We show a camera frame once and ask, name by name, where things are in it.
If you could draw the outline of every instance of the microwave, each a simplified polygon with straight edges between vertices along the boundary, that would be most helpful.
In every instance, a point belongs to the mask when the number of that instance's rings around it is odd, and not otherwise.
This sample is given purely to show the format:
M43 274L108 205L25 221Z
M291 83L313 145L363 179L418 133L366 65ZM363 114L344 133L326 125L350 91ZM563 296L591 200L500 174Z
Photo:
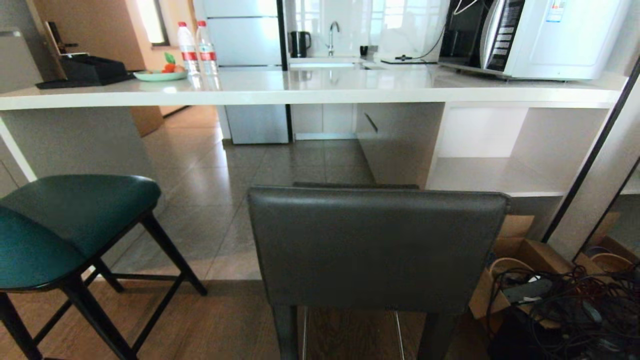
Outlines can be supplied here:
M506 79L597 79L629 4L451 0L438 63Z

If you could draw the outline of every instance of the refrigerator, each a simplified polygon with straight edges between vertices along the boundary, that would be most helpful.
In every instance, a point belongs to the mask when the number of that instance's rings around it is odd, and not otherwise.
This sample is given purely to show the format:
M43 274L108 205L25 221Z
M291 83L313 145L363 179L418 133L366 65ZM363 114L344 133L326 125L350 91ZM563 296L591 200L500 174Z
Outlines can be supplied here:
M276 0L204 0L220 72L282 71ZM225 106L234 144L288 143L286 105Z

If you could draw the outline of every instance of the gray leather chair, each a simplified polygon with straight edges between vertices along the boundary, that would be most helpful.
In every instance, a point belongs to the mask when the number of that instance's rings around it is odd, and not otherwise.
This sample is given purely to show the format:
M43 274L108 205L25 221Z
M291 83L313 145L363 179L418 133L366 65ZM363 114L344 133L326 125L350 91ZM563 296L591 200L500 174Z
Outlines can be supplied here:
M502 193L249 191L281 359L298 358L296 306L428 313L419 359L441 359L509 208Z

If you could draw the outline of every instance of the black tray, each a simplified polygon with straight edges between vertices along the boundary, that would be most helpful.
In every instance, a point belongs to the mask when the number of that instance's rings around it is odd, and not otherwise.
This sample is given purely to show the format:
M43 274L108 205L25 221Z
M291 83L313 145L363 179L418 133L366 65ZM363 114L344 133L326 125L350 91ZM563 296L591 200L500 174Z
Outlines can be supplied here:
M81 81L81 80L52 80L45 81L43 83L37 83L36 87L45 90L45 89L59 89L59 88L81 88L86 86L104 86L109 84L119 83L121 81L126 81L129 79L133 79L135 76L133 74L127 74L123 76L116 76L114 78L102 79L98 81Z

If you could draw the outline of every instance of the green bar stool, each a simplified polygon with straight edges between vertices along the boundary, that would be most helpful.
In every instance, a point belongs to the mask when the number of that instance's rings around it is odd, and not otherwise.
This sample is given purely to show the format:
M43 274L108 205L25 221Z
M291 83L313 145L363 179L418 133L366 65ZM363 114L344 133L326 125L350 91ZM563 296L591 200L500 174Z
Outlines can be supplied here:
M38 344L71 305L87 319L120 359L138 350L183 280L202 295L202 286L153 215L158 185L146 177L68 175L39 179L0 199L0 320L29 360L42 359ZM100 257L142 223L180 270L178 276L114 274ZM81 274L95 271L85 280ZM133 346L122 337L87 286L101 274L111 287L118 279L173 281ZM68 301L35 337L22 323L7 293L62 290Z

